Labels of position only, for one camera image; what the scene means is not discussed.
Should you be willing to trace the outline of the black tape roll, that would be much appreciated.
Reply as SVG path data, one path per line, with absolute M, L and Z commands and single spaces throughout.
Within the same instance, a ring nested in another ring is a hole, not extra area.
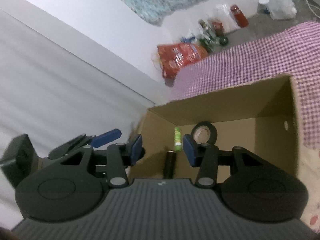
M 214 145 L 217 141 L 217 129 L 210 122 L 202 121 L 193 128 L 191 136 L 198 144 Z

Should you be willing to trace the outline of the black cylinder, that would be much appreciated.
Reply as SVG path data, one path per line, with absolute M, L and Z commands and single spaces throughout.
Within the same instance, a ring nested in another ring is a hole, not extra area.
M 164 168 L 163 168 L 164 179 L 173 178 L 174 171 L 175 171 L 175 163 L 176 163 L 176 152 L 168 151 L 165 158 Z

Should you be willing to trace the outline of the brown cardboard box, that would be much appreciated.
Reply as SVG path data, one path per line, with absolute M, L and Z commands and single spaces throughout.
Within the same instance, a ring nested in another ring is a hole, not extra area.
M 202 121 L 216 127 L 219 149 L 244 147 L 296 175 L 301 146 L 296 93 L 293 79 L 281 75 L 149 109 L 138 129 L 145 156 L 131 168 L 129 178 L 161 179 L 175 127 L 187 134 Z

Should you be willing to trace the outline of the green glue stick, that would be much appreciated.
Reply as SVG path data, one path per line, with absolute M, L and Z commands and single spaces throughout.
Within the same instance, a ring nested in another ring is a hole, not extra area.
M 174 128 L 174 150 L 180 152 L 182 150 L 182 136 L 179 127 Z

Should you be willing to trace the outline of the red bottle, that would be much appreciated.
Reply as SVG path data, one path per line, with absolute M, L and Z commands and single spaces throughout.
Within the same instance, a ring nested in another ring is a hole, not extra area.
M 232 5 L 230 7 L 230 10 L 238 24 L 239 27 L 245 28 L 249 25 L 248 19 L 243 14 L 243 12 L 240 10 L 240 8 L 237 5 Z

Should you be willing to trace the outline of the red plastic bag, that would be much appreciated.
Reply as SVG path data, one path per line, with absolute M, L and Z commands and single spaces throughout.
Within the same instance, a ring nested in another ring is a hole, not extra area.
M 182 68 L 208 55 L 202 46 L 192 43 L 161 44 L 157 46 L 151 60 L 154 66 L 162 71 L 164 79 L 173 80 Z

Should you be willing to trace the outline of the purple checkered tablecloth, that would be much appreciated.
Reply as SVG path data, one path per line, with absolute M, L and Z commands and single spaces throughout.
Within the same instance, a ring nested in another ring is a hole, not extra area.
M 295 80 L 303 147 L 298 174 L 309 191 L 302 220 L 319 232 L 319 23 L 303 22 L 280 33 L 246 42 L 182 69 L 171 100 L 191 98 L 280 74 Z

